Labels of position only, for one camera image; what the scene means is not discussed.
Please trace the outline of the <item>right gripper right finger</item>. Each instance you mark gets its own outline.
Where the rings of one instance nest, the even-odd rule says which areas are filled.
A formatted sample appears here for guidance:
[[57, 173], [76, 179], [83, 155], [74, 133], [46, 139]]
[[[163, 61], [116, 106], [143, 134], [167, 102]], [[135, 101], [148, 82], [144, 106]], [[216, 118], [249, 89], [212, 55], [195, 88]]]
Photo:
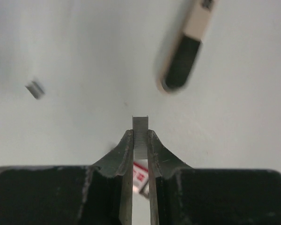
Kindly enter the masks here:
[[281, 173], [192, 168], [148, 132], [153, 225], [281, 225]]

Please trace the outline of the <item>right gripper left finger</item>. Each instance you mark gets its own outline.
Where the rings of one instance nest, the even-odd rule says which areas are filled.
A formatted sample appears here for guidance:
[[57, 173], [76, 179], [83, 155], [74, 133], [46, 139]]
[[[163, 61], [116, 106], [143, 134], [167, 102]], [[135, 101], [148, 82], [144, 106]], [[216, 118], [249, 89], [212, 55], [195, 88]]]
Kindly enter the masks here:
[[133, 132], [92, 165], [0, 167], [0, 225], [130, 225]]

